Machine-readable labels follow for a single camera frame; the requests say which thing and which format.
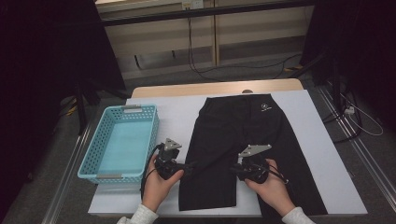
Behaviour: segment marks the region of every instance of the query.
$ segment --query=basket handle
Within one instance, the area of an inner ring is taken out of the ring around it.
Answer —
[[[96,175],[97,179],[122,179],[122,174]]]
[[[122,105],[124,113],[141,113],[143,112],[142,105]]]

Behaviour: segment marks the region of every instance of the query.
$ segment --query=metal bracket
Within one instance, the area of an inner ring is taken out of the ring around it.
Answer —
[[[170,138],[166,138],[165,141],[165,151],[169,151],[169,150],[174,150],[174,149],[178,149],[181,147],[181,144],[175,142],[174,140],[170,139]]]
[[[265,150],[270,149],[272,146],[271,145],[265,145],[265,146],[251,146],[248,145],[245,150],[243,150],[241,153],[238,154],[239,157],[250,157],[256,154],[259,154],[261,152],[264,152]]]

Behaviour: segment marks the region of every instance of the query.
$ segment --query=hand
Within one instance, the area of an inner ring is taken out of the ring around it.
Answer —
[[[154,155],[148,165],[147,174],[155,169],[154,161],[158,155]],[[164,180],[158,174],[157,170],[154,170],[146,180],[145,194],[143,195],[142,204],[153,212],[157,212],[160,204],[165,200],[169,193],[169,190],[176,184],[176,182],[183,176],[184,171],[179,170],[169,179]]]
[[[267,161],[270,164],[270,169],[277,172],[276,162],[273,160]],[[275,175],[270,173],[267,180],[262,184],[258,184],[249,179],[245,179],[245,183],[248,187],[256,191],[266,203],[275,208],[282,217],[295,208],[295,205],[286,191],[285,184]]]

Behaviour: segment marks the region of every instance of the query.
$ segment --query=person's left hand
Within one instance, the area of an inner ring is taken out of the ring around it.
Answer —
[[[165,200],[166,196],[169,193],[169,190],[176,184],[176,182],[184,175],[183,170],[177,171],[174,175],[172,175],[169,179],[164,180],[158,174],[157,170],[155,169],[154,161],[158,155],[152,156],[148,169],[147,174],[149,176],[146,180],[145,186],[145,193],[143,195],[142,204],[145,205],[148,209],[153,212],[157,212],[158,207],[160,204]]]

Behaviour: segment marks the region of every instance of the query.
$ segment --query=blue plastic basket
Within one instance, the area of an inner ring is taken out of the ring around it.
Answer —
[[[78,177],[95,184],[139,183],[159,126],[156,105],[110,106],[103,113]]]

